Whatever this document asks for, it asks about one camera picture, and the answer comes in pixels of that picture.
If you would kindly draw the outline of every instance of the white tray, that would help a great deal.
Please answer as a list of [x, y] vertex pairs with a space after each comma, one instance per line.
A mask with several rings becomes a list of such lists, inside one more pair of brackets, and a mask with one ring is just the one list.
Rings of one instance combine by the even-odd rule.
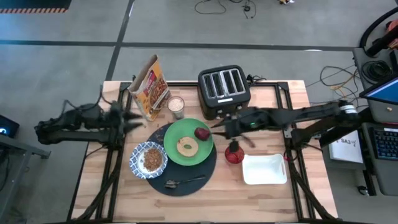
[[243, 179], [247, 184], [284, 184], [287, 182], [282, 155], [249, 156], [242, 161]]

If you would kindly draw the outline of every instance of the cereal box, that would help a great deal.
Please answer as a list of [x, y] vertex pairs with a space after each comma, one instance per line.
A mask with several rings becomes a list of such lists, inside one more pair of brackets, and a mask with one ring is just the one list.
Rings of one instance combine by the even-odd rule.
[[128, 89], [143, 117], [148, 121], [155, 120], [170, 97], [157, 55], [150, 58]]

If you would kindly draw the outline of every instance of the dark round tray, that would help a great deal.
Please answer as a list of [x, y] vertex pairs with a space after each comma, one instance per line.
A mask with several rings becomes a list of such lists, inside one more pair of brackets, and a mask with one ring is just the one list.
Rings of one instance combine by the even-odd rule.
[[[156, 130], [149, 137], [148, 141], [156, 142], [157, 144], [163, 146], [164, 136], [170, 125], [171, 124], [166, 124], [165, 126], [162, 126]], [[147, 179], [147, 181], [155, 190], [162, 194], [169, 196], [189, 195], [200, 190], [208, 182], [216, 167], [216, 159], [217, 151], [216, 146], [214, 145], [210, 155], [203, 162], [195, 166], [181, 166], [169, 158], [163, 174], [153, 179]], [[199, 175], [205, 175], [206, 178], [179, 184], [176, 189], [167, 189], [164, 187], [164, 184], [168, 180], [175, 180], [178, 182], [181, 180], [192, 179]]]

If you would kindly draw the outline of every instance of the blue and white bowl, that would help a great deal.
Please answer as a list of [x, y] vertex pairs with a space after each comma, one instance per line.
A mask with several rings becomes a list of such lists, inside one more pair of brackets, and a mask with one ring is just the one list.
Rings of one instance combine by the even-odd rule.
[[[149, 149], [157, 149], [162, 154], [162, 165], [154, 171], [149, 171], [144, 167], [144, 155]], [[130, 169], [134, 175], [141, 179], [151, 179], [160, 176], [167, 165], [166, 150], [155, 142], [140, 143], [131, 153]]]

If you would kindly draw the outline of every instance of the green plate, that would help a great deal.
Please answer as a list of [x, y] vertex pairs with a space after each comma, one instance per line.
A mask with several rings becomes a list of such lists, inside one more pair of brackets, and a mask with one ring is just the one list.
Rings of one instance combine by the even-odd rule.
[[[164, 149], [170, 159], [175, 163], [183, 166], [194, 166], [203, 162], [210, 155], [214, 144], [213, 136], [210, 135], [206, 141], [199, 140], [195, 137], [196, 128], [210, 130], [205, 123], [197, 119], [185, 118], [174, 122], [166, 131]], [[198, 152], [194, 156], [186, 157], [177, 151], [177, 141], [183, 137], [191, 137], [198, 143]]]

